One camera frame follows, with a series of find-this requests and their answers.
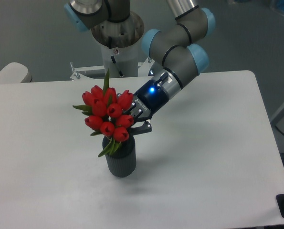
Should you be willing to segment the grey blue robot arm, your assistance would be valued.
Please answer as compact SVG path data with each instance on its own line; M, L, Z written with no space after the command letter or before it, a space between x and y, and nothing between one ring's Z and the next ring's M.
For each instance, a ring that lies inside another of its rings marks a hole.
M127 0L71 0L64 10L79 31L91 31L102 50L105 71L111 77L137 76L137 45L150 62L162 69L134 94L125 112L143 125L130 130L137 135L152 130L150 119L172 97L209 65L197 41L213 33L216 21L209 9L195 0L168 2L176 24L167 32L144 30L141 18Z

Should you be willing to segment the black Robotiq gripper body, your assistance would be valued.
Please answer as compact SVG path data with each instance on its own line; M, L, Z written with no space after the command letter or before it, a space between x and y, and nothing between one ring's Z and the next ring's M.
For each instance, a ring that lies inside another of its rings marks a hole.
M134 93L131 106L124 111L124 114L132 115L134 123L146 121L168 101L167 94L158 83L149 80Z

